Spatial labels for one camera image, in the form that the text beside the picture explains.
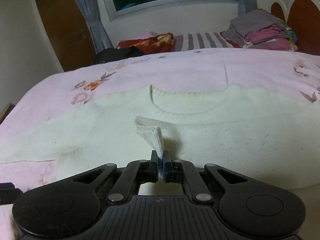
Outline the white knit sweater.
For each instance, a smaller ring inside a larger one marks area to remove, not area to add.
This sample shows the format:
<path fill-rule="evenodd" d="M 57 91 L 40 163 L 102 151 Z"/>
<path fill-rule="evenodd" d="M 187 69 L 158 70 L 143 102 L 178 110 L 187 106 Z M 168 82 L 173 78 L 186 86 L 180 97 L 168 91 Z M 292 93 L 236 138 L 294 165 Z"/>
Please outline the white knit sweater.
<path fill-rule="evenodd" d="M 319 183 L 319 103 L 263 88 L 108 94 L 1 146 L 1 161 L 57 161 L 65 178 L 125 166 L 167 150 L 197 167 L 215 163 L 285 189 Z"/>

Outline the stack of folded clothes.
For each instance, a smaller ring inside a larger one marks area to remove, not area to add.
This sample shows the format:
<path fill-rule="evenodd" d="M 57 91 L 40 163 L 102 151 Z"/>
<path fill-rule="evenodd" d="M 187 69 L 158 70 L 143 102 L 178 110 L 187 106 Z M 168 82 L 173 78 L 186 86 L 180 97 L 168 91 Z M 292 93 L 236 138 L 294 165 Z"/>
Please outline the stack of folded clothes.
<path fill-rule="evenodd" d="M 297 51 L 297 37 L 292 28 L 262 9 L 232 19 L 221 35 L 240 48 Z"/>

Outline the black garment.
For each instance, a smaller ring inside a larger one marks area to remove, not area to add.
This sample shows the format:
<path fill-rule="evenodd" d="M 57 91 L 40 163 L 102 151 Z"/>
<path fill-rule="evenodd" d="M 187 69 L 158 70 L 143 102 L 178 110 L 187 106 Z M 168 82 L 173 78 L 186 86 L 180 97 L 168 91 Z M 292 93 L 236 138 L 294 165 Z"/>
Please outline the black garment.
<path fill-rule="evenodd" d="M 131 57 L 144 56 L 145 53 L 135 46 L 129 48 L 108 48 L 99 52 L 93 60 L 93 65 L 102 64 L 114 61 L 120 61 Z"/>

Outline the red patterned blanket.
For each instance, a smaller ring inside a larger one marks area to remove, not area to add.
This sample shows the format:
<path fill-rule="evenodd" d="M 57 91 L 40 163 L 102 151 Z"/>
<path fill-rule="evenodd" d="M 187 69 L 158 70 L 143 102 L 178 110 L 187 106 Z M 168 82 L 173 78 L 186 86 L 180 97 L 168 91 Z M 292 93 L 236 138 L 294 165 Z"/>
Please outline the red patterned blanket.
<path fill-rule="evenodd" d="M 122 40 L 117 49 L 136 47 L 145 54 L 167 53 L 174 51 L 175 38 L 172 33 L 135 40 Z"/>

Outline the striped pillow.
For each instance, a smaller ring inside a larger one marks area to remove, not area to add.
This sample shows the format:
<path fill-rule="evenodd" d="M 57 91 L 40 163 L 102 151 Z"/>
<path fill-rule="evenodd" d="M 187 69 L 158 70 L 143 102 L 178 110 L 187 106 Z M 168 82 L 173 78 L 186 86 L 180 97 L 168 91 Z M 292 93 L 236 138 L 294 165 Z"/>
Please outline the striped pillow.
<path fill-rule="evenodd" d="M 175 36 L 174 51 L 189 51 L 208 48 L 240 48 L 223 38 L 221 32 L 195 33 Z"/>

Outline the brown wooden door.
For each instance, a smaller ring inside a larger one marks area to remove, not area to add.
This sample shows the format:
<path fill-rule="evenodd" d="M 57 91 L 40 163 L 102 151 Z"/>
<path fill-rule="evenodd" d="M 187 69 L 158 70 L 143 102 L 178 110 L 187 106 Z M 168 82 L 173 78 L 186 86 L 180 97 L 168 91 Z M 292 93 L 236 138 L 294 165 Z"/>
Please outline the brown wooden door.
<path fill-rule="evenodd" d="M 90 66 L 96 51 L 75 0 L 35 0 L 54 53 L 65 72 Z"/>

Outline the pink floral bed sheet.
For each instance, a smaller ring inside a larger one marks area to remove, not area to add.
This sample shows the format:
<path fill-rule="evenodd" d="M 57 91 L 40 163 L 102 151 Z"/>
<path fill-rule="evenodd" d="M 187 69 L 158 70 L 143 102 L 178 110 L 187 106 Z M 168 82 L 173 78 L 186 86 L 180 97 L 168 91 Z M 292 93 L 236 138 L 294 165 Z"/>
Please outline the pink floral bed sheet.
<path fill-rule="evenodd" d="M 121 92 L 154 87 L 169 93 L 263 88 L 319 103 L 319 57 L 292 51 L 198 49 L 142 56 L 52 75 L 34 86 L 1 125 L 1 146 L 76 106 Z M 1 161 L 1 182 L 22 191 L 59 180 L 57 161 Z M 289 189 L 306 205 L 303 239 L 319 239 L 319 183 Z"/>

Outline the left grey curtain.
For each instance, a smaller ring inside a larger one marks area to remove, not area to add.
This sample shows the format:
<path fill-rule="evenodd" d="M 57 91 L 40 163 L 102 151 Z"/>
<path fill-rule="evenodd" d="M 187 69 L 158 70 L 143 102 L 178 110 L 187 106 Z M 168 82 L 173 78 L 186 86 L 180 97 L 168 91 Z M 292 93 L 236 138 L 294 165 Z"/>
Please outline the left grey curtain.
<path fill-rule="evenodd" d="M 98 1 L 75 0 L 75 2 L 87 23 L 95 51 L 99 53 L 105 49 L 112 48 L 110 38 L 101 22 Z"/>

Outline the red heart headboard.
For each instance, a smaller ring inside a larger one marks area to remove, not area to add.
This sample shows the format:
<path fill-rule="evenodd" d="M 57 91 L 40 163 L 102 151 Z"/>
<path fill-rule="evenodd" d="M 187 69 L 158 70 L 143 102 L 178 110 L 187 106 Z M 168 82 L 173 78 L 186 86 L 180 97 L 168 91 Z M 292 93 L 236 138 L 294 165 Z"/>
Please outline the red heart headboard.
<path fill-rule="evenodd" d="M 293 0 L 290 5 L 278 0 L 271 5 L 271 14 L 292 28 L 298 52 L 319 55 L 319 0 Z"/>

